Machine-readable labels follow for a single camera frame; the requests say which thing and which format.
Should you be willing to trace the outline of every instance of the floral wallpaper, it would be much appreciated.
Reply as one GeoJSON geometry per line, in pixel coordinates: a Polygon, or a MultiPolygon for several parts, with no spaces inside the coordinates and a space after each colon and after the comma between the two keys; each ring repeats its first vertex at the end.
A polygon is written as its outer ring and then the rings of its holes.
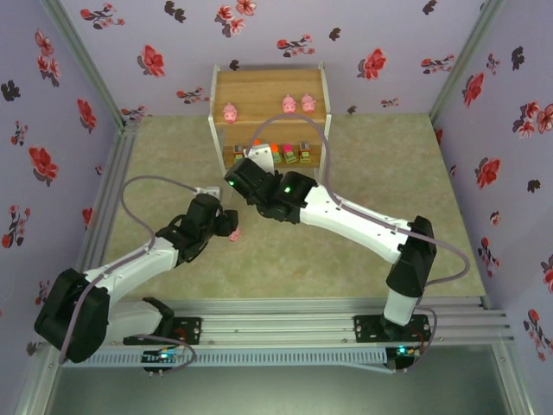
{"type": "Polygon", "coordinates": [[[3,8],[2,22],[0,412],[11,414],[40,347],[35,319],[93,220],[116,126],[40,2],[3,8]]]}
{"type": "Polygon", "coordinates": [[[507,2],[435,122],[480,275],[510,319],[538,414],[553,413],[552,14],[549,0],[507,2]]]}
{"type": "Polygon", "coordinates": [[[484,2],[60,1],[123,118],[207,115],[208,93],[186,94],[211,90],[214,64],[320,61],[334,113],[429,112],[484,2]]]}

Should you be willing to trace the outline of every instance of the white shelf frame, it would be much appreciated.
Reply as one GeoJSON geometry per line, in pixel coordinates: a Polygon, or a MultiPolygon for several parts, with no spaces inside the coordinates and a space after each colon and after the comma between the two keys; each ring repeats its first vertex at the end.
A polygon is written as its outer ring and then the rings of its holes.
{"type": "MultiPolygon", "coordinates": [[[[325,117],[325,126],[324,126],[324,134],[325,138],[328,142],[328,137],[330,134],[330,123],[332,120],[332,113],[330,110],[330,97],[328,95],[328,84],[327,84],[327,75],[325,72],[325,67],[323,62],[320,62],[318,65],[319,71],[321,71],[321,82],[322,82],[322,94],[324,98],[325,103],[325,110],[326,110],[326,117],[325,117]]],[[[213,66],[213,77],[211,80],[211,93],[210,93],[210,99],[209,99],[209,115],[207,116],[207,122],[209,123],[209,130],[211,131],[211,136],[213,139],[213,145],[215,147],[215,152],[217,153],[217,160],[219,161],[219,168],[221,170],[221,174],[224,176],[226,174],[226,168],[225,168],[225,160],[223,159],[223,147],[224,145],[219,140],[219,133],[217,132],[217,126],[215,125],[215,121],[213,119],[214,114],[214,108],[215,108],[215,95],[217,92],[217,79],[220,71],[220,65],[214,65],[213,66]]],[[[319,167],[314,168],[314,178],[318,182],[322,182],[322,178],[324,175],[324,169],[325,169],[325,156],[327,152],[324,147],[324,145],[321,144],[321,161],[319,162],[319,167]]]]}

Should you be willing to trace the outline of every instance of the small figurine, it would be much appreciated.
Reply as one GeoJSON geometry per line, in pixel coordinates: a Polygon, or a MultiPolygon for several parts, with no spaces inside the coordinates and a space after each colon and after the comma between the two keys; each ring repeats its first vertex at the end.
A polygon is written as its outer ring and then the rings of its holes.
{"type": "Polygon", "coordinates": [[[235,145],[232,148],[232,152],[234,153],[234,162],[236,163],[241,158],[244,158],[244,152],[241,145],[235,145]]]}
{"type": "Polygon", "coordinates": [[[309,143],[300,143],[300,163],[309,163],[311,161],[311,147],[309,143]]]}
{"type": "Polygon", "coordinates": [[[270,152],[273,154],[274,163],[280,163],[283,160],[282,158],[280,158],[280,150],[278,149],[278,144],[271,144],[270,152]]]}
{"type": "Polygon", "coordinates": [[[283,111],[285,114],[293,114],[296,111],[296,102],[289,95],[283,99],[283,111]]]}
{"type": "Polygon", "coordinates": [[[230,240],[231,242],[236,242],[238,238],[240,238],[241,234],[242,233],[240,232],[240,228],[237,227],[236,230],[229,235],[228,240],[230,240]]]}
{"type": "Polygon", "coordinates": [[[223,108],[223,117],[225,117],[225,121],[228,124],[234,124],[234,122],[236,122],[237,115],[238,112],[236,111],[236,106],[230,102],[225,105],[225,108],[223,108]]]}
{"type": "Polygon", "coordinates": [[[297,161],[296,155],[294,154],[294,150],[291,144],[283,145],[283,151],[284,151],[284,160],[286,161],[287,164],[294,163],[297,161]]]}
{"type": "Polygon", "coordinates": [[[309,94],[303,95],[302,109],[307,113],[313,112],[315,110],[315,102],[317,101],[315,101],[311,95],[309,94]]]}

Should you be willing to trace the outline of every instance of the white plug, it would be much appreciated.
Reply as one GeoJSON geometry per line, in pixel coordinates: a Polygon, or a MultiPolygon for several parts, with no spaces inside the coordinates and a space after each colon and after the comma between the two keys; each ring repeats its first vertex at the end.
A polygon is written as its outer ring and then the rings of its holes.
{"type": "Polygon", "coordinates": [[[204,188],[196,188],[196,194],[205,193],[221,200],[221,188],[219,186],[206,186],[204,188]]]}

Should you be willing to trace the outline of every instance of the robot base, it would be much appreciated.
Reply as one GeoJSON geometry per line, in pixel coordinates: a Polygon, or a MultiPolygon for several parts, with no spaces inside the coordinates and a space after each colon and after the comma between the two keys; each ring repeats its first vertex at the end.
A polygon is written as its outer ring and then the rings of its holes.
{"type": "Polygon", "coordinates": [[[413,315],[409,323],[402,327],[387,322],[384,316],[355,316],[353,329],[357,343],[409,343],[427,342],[430,338],[429,318],[424,315],[413,315]]]}

